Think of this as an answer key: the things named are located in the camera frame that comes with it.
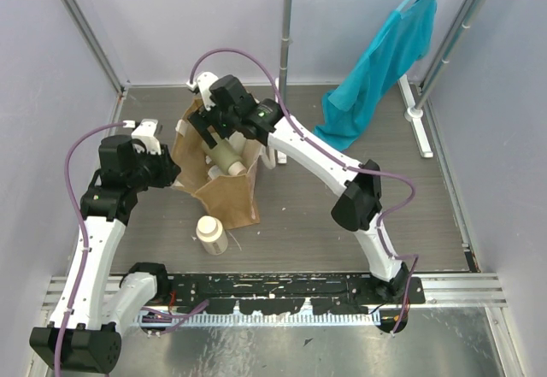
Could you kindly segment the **white square bottle black cap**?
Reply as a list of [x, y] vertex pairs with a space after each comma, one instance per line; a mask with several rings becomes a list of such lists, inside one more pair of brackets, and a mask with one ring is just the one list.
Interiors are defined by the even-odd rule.
[[232, 146], [234, 152], [240, 157], [243, 156], [247, 138], [240, 132], [235, 132], [229, 139], [228, 143]]

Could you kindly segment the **yellow-green round bottle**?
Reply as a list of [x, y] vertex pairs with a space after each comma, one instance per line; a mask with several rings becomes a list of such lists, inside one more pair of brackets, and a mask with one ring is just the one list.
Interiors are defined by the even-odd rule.
[[226, 140], [217, 141], [213, 148], [210, 148], [206, 142], [202, 142], [201, 146], [223, 174], [230, 176], [246, 174], [247, 167], [244, 165], [242, 157]]

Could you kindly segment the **clear amber liquid bottle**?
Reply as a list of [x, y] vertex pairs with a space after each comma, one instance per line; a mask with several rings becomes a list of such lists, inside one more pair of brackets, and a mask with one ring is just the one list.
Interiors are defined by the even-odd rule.
[[222, 170], [219, 168], [218, 165], [215, 164], [215, 162], [210, 156], [206, 156], [205, 161], [206, 161], [206, 172], [208, 175], [208, 180], [214, 180], [218, 178], [219, 176], [223, 175]]

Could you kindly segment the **brown canvas bag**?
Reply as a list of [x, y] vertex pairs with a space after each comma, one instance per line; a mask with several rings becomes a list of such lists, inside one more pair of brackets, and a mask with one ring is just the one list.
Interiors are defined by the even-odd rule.
[[170, 155], [181, 172], [175, 188], [199, 200], [206, 214], [218, 218], [226, 229], [258, 224], [255, 184], [262, 145], [255, 140], [246, 142], [242, 154], [246, 174], [210, 178], [208, 171], [212, 166], [206, 163], [203, 140], [189, 122], [190, 114], [202, 106], [203, 101], [195, 97], [176, 127]]

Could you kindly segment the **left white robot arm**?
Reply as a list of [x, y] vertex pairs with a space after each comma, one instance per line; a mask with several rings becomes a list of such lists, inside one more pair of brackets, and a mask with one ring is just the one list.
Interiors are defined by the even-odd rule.
[[116, 294], [104, 298], [138, 194], [170, 187], [179, 166], [153, 133], [109, 136], [101, 141], [98, 155], [99, 167], [75, 207], [79, 236], [62, 295], [47, 326], [35, 327], [29, 339], [55, 375], [109, 374], [138, 312], [147, 303], [166, 303], [171, 295], [166, 267], [138, 262], [123, 276]]

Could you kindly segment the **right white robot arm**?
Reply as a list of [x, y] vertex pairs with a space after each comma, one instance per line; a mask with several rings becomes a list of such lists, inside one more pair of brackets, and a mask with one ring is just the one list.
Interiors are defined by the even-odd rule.
[[396, 255], [382, 221], [379, 165], [360, 163], [314, 136], [271, 98], [257, 101], [232, 75], [201, 73], [189, 82], [202, 106], [189, 122], [209, 148], [241, 133], [269, 149], [285, 153], [320, 179], [337, 196], [334, 221], [354, 233], [368, 260], [376, 296], [395, 303], [404, 293], [409, 270]]

